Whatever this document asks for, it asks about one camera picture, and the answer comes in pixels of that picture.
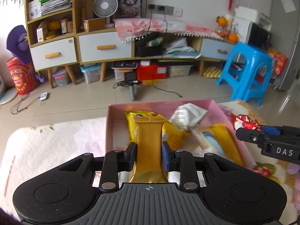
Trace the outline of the white snack packet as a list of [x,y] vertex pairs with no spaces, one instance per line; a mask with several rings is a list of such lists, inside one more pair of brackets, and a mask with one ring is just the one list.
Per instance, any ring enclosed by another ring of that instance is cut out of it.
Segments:
[[169,121],[181,131],[193,129],[208,113],[206,109],[187,103],[177,107]]

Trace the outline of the wooden tv cabinet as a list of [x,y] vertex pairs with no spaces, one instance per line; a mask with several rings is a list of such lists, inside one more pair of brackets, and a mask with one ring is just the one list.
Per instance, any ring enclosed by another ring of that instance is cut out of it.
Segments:
[[[118,38],[115,25],[106,28],[105,20],[101,19],[101,28],[95,31],[86,31],[83,25],[82,11],[83,0],[71,0],[71,7],[59,10],[44,16],[31,19],[32,3],[38,0],[24,0],[27,39],[31,57],[36,72],[46,70],[48,76],[52,76],[52,69],[65,67],[73,83],[76,79],[71,70],[71,65],[87,65],[92,63],[107,64],[118,60],[139,59],[135,54],[135,45],[144,38],[123,42]],[[57,21],[64,17],[70,17],[73,22],[73,31],[59,34],[52,39],[38,41],[37,28],[44,21]],[[188,42],[199,50],[202,38],[190,37]]]

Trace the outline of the clear rice cracker packet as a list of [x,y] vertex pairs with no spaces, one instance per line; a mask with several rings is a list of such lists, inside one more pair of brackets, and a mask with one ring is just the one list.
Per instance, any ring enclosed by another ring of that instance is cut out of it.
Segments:
[[204,157],[205,153],[214,153],[226,157],[225,151],[217,141],[216,136],[208,128],[195,128],[191,131],[197,146],[192,154],[197,157]]

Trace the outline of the pink cardboard box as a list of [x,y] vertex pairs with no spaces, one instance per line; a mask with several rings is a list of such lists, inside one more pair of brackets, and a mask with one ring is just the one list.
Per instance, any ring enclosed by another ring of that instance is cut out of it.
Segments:
[[236,138],[231,120],[213,100],[110,105],[106,152],[125,149],[131,141],[136,141],[136,116],[164,118],[162,140],[172,149],[193,152],[203,147],[248,169],[256,165],[244,142]]

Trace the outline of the floral tablecloth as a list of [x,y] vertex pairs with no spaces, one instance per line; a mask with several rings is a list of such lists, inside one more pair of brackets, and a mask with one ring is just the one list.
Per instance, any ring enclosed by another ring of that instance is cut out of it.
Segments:
[[[12,200],[20,184],[83,153],[104,156],[105,152],[112,149],[124,149],[129,141],[125,111],[153,111],[170,118],[178,106],[186,103],[208,110],[200,122],[203,126],[221,122],[232,127],[230,113],[248,115],[261,125],[277,125],[241,100],[220,104],[213,100],[176,100],[109,105],[108,120],[105,117],[90,117],[86,120],[20,128],[8,138],[4,151],[1,164],[1,208],[18,220]],[[247,167],[252,168],[256,163],[274,165],[267,167],[274,167],[270,169],[273,174],[271,178],[283,186],[288,197],[280,222],[289,224],[296,220],[298,211],[294,207],[293,196],[296,175],[286,172],[288,163],[260,155],[260,150],[250,143],[237,141],[236,144]]]

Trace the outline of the pink cloth on cabinet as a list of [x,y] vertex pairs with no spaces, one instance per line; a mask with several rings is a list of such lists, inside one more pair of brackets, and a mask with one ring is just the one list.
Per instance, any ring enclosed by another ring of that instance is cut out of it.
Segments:
[[118,38],[123,42],[139,40],[155,32],[223,40],[213,30],[187,21],[160,18],[120,18],[115,19],[114,23]]

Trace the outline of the red gift drum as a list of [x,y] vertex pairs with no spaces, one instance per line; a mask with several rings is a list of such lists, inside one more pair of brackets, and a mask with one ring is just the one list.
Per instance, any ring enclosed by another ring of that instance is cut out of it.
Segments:
[[12,57],[7,61],[7,67],[19,95],[27,95],[38,87],[32,62],[23,64],[17,57]]

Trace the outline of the gold snack bar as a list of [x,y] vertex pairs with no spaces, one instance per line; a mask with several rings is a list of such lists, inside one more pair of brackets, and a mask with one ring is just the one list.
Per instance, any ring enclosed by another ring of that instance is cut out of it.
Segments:
[[162,127],[159,117],[135,118],[136,159],[130,182],[167,183],[167,173],[162,164]]

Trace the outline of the white desk fan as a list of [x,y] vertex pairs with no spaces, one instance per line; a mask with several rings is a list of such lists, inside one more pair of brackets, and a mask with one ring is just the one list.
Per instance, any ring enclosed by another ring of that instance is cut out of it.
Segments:
[[114,23],[111,22],[112,15],[117,11],[117,0],[94,0],[93,11],[100,17],[105,19],[105,27],[114,27]]

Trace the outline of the clear storage bin blue lid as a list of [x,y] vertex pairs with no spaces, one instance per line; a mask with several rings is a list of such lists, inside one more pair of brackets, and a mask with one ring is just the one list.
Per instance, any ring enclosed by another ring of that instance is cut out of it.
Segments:
[[87,84],[100,81],[101,77],[101,65],[100,64],[84,64],[80,65],[80,71],[82,72]]

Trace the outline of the black microwave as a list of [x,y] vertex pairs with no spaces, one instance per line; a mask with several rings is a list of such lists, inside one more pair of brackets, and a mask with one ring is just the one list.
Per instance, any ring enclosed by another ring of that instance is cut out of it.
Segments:
[[253,23],[250,29],[247,44],[267,51],[271,42],[272,34],[263,27]]

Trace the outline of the purple plush toy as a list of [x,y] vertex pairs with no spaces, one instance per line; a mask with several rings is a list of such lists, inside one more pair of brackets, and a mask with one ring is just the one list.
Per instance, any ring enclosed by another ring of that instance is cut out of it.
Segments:
[[[27,32],[23,25],[18,25],[10,31],[7,38],[6,49],[11,52],[12,57],[17,57],[23,64],[33,63],[29,43],[27,41]],[[37,73],[36,78],[39,83],[45,81],[45,78],[40,77]]]

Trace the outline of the blue plastic stool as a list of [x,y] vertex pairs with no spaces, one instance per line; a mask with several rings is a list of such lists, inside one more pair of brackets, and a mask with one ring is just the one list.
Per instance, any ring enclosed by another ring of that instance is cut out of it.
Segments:
[[[237,54],[245,58],[241,70],[231,68],[231,64]],[[263,50],[251,45],[238,42],[230,53],[220,78],[216,84],[226,82],[232,89],[230,100],[257,99],[257,105],[261,106],[267,87],[273,73],[273,58]]]

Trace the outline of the yellow snack bag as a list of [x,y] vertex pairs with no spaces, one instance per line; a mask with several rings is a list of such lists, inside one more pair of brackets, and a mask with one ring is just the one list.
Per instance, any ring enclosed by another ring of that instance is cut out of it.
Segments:
[[226,125],[217,123],[202,129],[201,133],[204,134],[211,146],[216,150],[217,155],[240,166],[245,166],[244,160],[236,146],[236,142]]
[[131,111],[124,113],[129,130],[130,142],[136,142],[136,125],[135,117],[159,117],[164,119],[162,127],[162,141],[166,141],[172,150],[179,150],[182,148],[183,141],[187,139],[190,134],[188,132],[178,129],[173,123],[165,118],[160,113],[152,111]]

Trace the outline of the red snack packet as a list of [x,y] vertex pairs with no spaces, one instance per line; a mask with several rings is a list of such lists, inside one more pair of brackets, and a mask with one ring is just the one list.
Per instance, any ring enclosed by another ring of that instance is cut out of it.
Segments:
[[243,115],[243,114],[234,115],[231,113],[230,118],[235,130],[239,128],[245,128],[247,130],[262,132],[262,128],[260,127],[257,120],[251,119],[248,115]]
[[271,176],[271,172],[268,168],[264,167],[264,166],[256,166],[255,168],[252,169],[253,172],[263,176],[263,177],[270,177]]

